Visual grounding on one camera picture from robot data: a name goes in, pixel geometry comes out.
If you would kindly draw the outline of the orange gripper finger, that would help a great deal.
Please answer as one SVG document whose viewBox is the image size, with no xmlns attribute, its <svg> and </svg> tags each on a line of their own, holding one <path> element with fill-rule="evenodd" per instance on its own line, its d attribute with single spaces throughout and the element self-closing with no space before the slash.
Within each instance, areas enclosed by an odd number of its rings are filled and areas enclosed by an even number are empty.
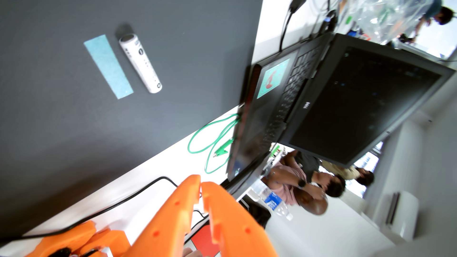
<svg viewBox="0 0 457 257">
<path fill-rule="evenodd" d="M 200 199 L 200 175 L 187 177 L 154 215 L 125 257 L 181 257 L 191 231 L 193 207 Z"/>
<path fill-rule="evenodd" d="M 222 257 L 277 257 L 264 228 L 223 187 L 201 183 L 212 243 Z"/>
</svg>

